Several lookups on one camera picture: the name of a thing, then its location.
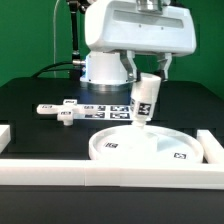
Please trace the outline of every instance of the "white plastic object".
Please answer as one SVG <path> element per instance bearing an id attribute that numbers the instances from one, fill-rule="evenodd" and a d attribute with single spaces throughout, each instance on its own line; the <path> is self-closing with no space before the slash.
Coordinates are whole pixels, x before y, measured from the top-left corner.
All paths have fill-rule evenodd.
<path id="1" fill-rule="evenodd" d="M 224 189 L 224 166 L 86 161 L 86 186 Z"/>
<path id="2" fill-rule="evenodd" d="M 186 8 L 163 7 L 162 14 L 137 11 L 136 0 L 98 0 L 85 14 L 85 38 L 93 51 L 133 50 L 137 54 L 191 54 L 194 24 Z"/>
<path id="3" fill-rule="evenodd" d="M 63 105 L 40 104 L 37 107 L 37 113 L 39 114 L 58 114 L 58 121 L 63 121 L 65 126 L 73 124 L 75 114 L 94 115 L 97 112 L 97 105 L 77 104 L 77 100 L 75 99 L 65 99 Z"/>
<path id="4" fill-rule="evenodd" d="M 191 136 L 156 126 L 143 130 L 133 125 L 108 128 L 94 134 L 89 140 L 92 160 L 152 163 L 201 163 L 203 148 Z"/>
<path id="5" fill-rule="evenodd" d="M 89 2 L 89 4 L 91 5 L 91 4 L 93 4 L 93 3 L 95 3 L 97 0 L 87 0 L 87 2 Z"/>
<path id="6" fill-rule="evenodd" d="M 197 140 L 204 148 L 204 157 L 208 163 L 224 165 L 224 149 L 209 130 L 198 130 Z"/>
<path id="7" fill-rule="evenodd" d="M 170 5 L 170 3 L 171 3 L 171 0 L 162 0 L 162 4 L 165 6 Z"/>
<path id="8" fill-rule="evenodd" d="M 127 81 L 127 71 L 120 61 L 120 53 L 91 51 L 86 57 L 86 72 L 81 82 L 103 85 L 122 85 Z"/>
<path id="9" fill-rule="evenodd" d="M 160 83 L 160 77 L 147 73 L 141 73 L 141 81 L 133 83 L 130 107 L 133 125 L 143 127 L 146 119 L 153 117 Z"/>
<path id="10" fill-rule="evenodd" d="M 84 184 L 84 160 L 0 160 L 0 185 L 80 186 Z"/>
<path id="11" fill-rule="evenodd" d="M 8 145 L 11 140 L 10 126 L 0 125 L 0 153 Z"/>

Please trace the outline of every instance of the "black tabletop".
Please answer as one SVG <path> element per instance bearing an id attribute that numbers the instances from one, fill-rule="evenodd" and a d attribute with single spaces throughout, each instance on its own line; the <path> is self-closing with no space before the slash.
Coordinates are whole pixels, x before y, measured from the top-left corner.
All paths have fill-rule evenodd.
<path id="1" fill-rule="evenodd" d="M 38 104 L 129 105 L 130 91 L 99 93 L 68 79 L 11 80 L 0 88 L 0 124 L 12 141 L 4 158 L 89 159 L 88 140 L 127 121 L 75 120 L 65 127 L 55 115 L 38 115 Z M 224 143 L 224 102 L 204 86 L 161 85 L 152 125 L 196 135 L 209 129 Z M 0 223 L 222 223 L 224 191 L 127 187 L 0 186 Z"/>

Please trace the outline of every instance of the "white block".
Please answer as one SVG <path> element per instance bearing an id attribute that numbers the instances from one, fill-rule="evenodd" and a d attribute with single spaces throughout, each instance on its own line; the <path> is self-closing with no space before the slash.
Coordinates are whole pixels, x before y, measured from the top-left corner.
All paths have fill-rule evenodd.
<path id="1" fill-rule="evenodd" d="M 10 140 L 11 140 L 10 126 L 9 125 L 0 125 L 0 153 L 8 145 Z"/>
<path id="2" fill-rule="evenodd" d="M 85 177 L 86 186 L 120 186 L 120 164 L 86 161 Z"/>
<path id="3" fill-rule="evenodd" d="M 123 187 L 224 189 L 224 166 L 213 164 L 129 164 L 121 169 Z"/>
<path id="4" fill-rule="evenodd" d="M 85 161 L 0 160 L 0 185 L 84 185 Z"/>
<path id="5" fill-rule="evenodd" d="M 208 130 L 198 130 L 197 140 L 204 149 L 204 157 L 208 163 L 224 164 L 224 149 Z"/>

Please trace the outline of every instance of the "sticker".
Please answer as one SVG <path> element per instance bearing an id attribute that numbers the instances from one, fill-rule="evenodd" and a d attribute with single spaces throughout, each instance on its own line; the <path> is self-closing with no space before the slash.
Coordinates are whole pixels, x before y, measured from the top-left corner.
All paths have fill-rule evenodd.
<path id="1" fill-rule="evenodd" d="M 66 100 L 65 103 L 75 103 L 76 100 Z"/>
<path id="2" fill-rule="evenodd" d="M 72 114 L 72 112 L 70 112 L 70 111 L 62 111 L 61 112 L 61 115 L 71 115 Z"/>
<path id="3" fill-rule="evenodd" d="M 135 105 L 135 100 L 131 99 L 131 104 L 130 104 L 130 110 L 133 112 L 134 110 L 134 105 Z"/>
<path id="4" fill-rule="evenodd" d="M 110 107 L 111 111 L 122 111 L 122 112 L 128 112 L 128 106 L 111 106 Z"/>
<path id="5" fill-rule="evenodd" d="M 52 108 L 52 105 L 43 105 L 42 108 L 49 109 L 49 108 Z"/>
<path id="6" fill-rule="evenodd" d="M 84 106 L 84 109 L 94 109 L 94 106 Z"/>
<path id="7" fill-rule="evenodd" d="M 115 149 L 115 148 L 117 148 L 117 146 L 118 146 L 118 144 L 115 144 L 115 143 L 106 143 L 105 144 L 105 147 L 107 147 L 107 148 L 113 148 L 113 149 Z"/>
<path id="8" fill-rule="evenodd" d="M 130 119 L 129 113 L 110 113 L 111 119 Z"/>
<path id="9" fill-rule="evenodd" d="M 140 103 L 139 109 L 138 109 L 138 115 L 149 115 L 151 108 L 151 104 L 146 104 L 146 103 Z"/>
<path id="10" fill-rule="evenodd" d="M 93 114 L 93 115 L 86 114 L 85 118 L 105 118 L 105 113 L 98 112 L 97 114 Z"/>
<path id="11" fill-rule="evenodd" d="M 106 110 L 106 106 L 99 106 L 98 107 L 98 111 L 105 111 Z"/>
<path id="12" fill-rule="evenodd" d="M 174 158 L 177 158 L 177 159 L 187 159 L 187 154 L 184 154 L 184 153 L 174 153 Z"/>

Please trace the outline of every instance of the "green backdrop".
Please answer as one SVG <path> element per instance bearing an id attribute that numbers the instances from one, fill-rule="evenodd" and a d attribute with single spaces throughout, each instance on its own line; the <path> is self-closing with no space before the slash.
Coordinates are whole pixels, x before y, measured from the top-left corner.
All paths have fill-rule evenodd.
<path id="1" fill-rule="evenodd" d="M 30 76 L 53 63 L 55 3 L 56 0 L 1 0 L 0 85 L 15 77 Z M 224 1 L 182 0 L 182 3 L 192 12 L 198 46 L 193 55 L 173 59 L 169 79 L 200 82 L 224 99 Z M 83 16 L 79 15 L 80 51 L 85 57 L 88 49 L 82 21 Z M 57 13 L 57 61 L 70 60 L 71 52 L 70 12 L 66 0 L 61 0 Z M 155 69 L 153 57 L 139 56 L 136 63 L 146 72 Z"/>

